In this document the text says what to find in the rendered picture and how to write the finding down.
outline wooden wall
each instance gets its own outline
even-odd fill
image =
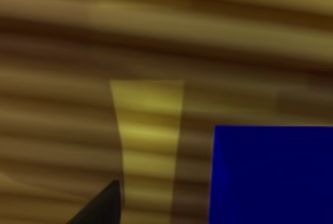
[[[333,123],[332,14],[333,0],[0,0],[0,223],[65,223],[115,178],[123,224],[207,223],[214,125]],[[181,103],[121,111],[119,81],[181,84]],[[139,137],[144,120],[177,138]]]

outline black triangular object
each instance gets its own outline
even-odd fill
[[[113,181],[67,224],[119,224],[120,215],[120,182]]]

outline blue box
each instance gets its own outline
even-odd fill
[[[217,126],[210,224],[333,224],[333,128]]]

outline blue box side face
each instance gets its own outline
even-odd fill
[[[333,128],[217,126],[210,224],[333,223]]]

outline brown wood texture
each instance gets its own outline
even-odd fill
[[[115,80],[185,83],[170,223],[207,223],[214,125],[333,123],[332,31],[333,0],[0,0],[0,224],[66,223],[123,179]],[[131,173],[123,224],[164,223],[170,178]]]

